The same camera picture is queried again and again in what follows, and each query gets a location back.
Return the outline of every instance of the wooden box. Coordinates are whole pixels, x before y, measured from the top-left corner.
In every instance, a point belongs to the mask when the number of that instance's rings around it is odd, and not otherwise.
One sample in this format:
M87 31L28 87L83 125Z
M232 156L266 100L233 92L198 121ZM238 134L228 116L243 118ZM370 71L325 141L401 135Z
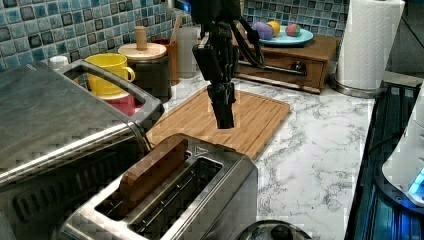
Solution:
M260 69L240 63L236 77L319 94L328 77L329 61L336 52L338 41L336 37L315 35L304 47L262 46L266 66L274 69ZM290 70L296 62L304 64L306 76L275 70Z

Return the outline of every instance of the toaster oven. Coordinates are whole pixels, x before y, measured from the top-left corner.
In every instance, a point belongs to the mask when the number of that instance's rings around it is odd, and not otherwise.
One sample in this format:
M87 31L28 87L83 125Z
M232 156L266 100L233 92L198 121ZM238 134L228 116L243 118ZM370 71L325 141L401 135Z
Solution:
M136 97L128 117L71 79L98 75ZM145 132L160 101L114 74L77 61L0 75L0 239L52 239L66 218L151 149Z

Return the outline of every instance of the teal plate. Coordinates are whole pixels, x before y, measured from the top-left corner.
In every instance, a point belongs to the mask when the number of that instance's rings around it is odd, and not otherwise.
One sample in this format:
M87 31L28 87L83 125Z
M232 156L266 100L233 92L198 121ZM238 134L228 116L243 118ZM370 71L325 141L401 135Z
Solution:
M281 26L280 33L273 37L271 40L262 40L259 42L265 45L275 46L290 46L290 45L303 45L314 37L311 32L300 29L300 35L298 37L290 37L286 34L287 26Z

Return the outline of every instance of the marble countertop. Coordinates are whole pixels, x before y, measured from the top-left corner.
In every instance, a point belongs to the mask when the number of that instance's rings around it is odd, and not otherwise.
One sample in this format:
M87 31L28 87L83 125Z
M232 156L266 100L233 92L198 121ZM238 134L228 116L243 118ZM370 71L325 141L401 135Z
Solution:
M256 161L258 220L290 222L313 239L340 240L359 174L374 100L325 88L321 95L235 79L237 90L290 104L291 112ZM172 87L173 109L209 84L200 73Z

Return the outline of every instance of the yellow egg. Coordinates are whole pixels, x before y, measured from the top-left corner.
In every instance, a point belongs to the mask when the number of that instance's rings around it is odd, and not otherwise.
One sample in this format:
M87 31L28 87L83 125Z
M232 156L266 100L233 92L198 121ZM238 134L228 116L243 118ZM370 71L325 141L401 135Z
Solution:
M269 21L268 24L274 29L274 37L277 36L280 33L280 24L277 21Z

